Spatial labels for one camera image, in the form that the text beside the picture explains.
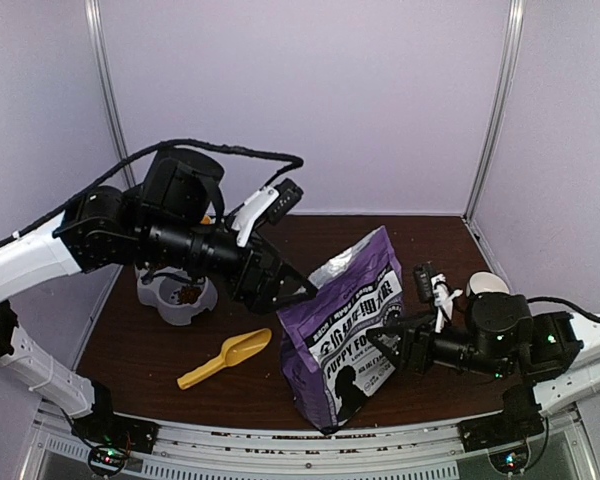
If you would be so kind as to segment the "yellow plastic scoop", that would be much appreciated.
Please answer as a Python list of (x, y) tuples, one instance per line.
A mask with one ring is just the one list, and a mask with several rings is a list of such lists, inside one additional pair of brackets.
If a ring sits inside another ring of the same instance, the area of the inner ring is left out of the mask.
[(221, 345), (220, 353), (205, 364), (177, 379), (181, 390), (187, 390), (219, 373), (259, 354), (270, 343), (273, 333), (269, 328), (227, 338)]

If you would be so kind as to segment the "purple pet food bag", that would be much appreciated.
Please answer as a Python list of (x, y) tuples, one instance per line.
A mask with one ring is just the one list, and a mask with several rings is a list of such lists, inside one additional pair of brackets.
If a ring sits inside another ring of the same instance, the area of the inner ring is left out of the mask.
[(278, 313), (281, 373), (316, 430), (340, 430), (394, 372), (365, 332), (404, 313), (402, 267), (380, 226), (314, 270), (316, 296)]

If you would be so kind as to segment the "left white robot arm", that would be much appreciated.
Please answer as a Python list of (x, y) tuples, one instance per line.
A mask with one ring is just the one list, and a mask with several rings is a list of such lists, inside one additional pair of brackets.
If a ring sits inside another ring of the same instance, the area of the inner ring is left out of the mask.
[[(109, 390), (58, 363), (19, 324), (13, 296), (47, 281), (109, 265), (166, 266), (192, 277), (218, 276), (229, 296), (256, 314), (313, 298), (316, 287), (284, 261), (259, 230), (278, 223), (302, 198), (288, 178), (295, 155), (193, 139), (146, 149), (152, 163), (128, 190), (97, 178), (64, 204), (0, 241), (0, 367), (55, 403), (103, 444), (124, 424)], [(275, 161), (279, 169), (254, 194), (227, 210), (218, 155)]]

